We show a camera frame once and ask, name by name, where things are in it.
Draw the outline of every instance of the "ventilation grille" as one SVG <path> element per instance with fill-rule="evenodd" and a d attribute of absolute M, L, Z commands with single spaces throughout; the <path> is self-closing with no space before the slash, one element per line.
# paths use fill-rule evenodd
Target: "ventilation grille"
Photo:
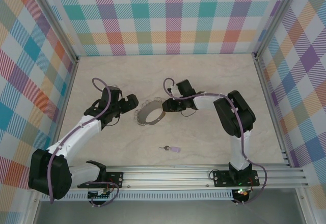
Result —
<path fill-rule="evenodd" d="M 59 201 L 84 201 L 87 191 L 71 191 Z M 174 201 L 174 200 L 232 200 L 232 190 L 191 190 L 191 191 L 120 191 L 115 200 L 142 200 L 142 201 Z M 49 196 L 43 194 L 41 201 L 49 201 Z"/>

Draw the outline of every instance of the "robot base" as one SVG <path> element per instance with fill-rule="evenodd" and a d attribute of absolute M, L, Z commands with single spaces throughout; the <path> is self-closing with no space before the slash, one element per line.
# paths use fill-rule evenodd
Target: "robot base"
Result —
<path fill-rule="evenodd" d="M 123 172 L 107 172 L 106 166 L 96 161 L 86 161 L 86 163 L 90 163 L 96 165 L 100 168 L 100 173 L 95 180 L 95 182 L 113 182 L 120 187 L 122 187 L 123 183 Z M 81 184 L 78 185 L 77 188 L 107 188 L 107 184 Z"/>
<path fill-rule="evenodd" d="M 252 170 L 247 178 L 237 183 L 230 176 L 230 171 L 213 171 L 215 187 L 257 187 L 260 185 L 257 171 Z"/>

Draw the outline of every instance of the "key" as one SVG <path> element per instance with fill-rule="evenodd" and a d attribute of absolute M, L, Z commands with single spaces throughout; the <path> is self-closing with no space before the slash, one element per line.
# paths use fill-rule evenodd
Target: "key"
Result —
<path fill-rule="evenodd" d="M 170 150 L 170 147 L 166 145 L 165 147 L 159 147 L 159 149 L 164 149 L 166 151 L 169 151 Z"/>
<path fill-rule="evenodd" d="M 181 151 L 181 148 L 178 148 L 178 147 L 170 147 L 170 146 L 159 147 L 159 149 L 164 149 L 166 151 L 172 151 L 172 152 L 177 152 L 177 153 L 180 153 L 180 151 Z"/>

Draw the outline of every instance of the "purple key tag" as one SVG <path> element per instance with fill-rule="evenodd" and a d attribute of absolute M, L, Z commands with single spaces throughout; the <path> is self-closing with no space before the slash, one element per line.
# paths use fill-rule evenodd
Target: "purple key tag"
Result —
<path fill-rule="evenodd" d="M 170 151 L 180 153 L 181 148 L 178 148 L 178 147 L 170 147 Z"/>

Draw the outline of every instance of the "gray floor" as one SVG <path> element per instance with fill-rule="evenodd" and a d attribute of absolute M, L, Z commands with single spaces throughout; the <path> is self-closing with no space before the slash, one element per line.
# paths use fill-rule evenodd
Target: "gray floor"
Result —
<path fill-rule="evenodd" d="M 103 208 L 85 202 L 41 202 L 35 224 L 304 224 L 294 189 L 266 189 L 248 207 L 231 201 L 115 201 Z"/>

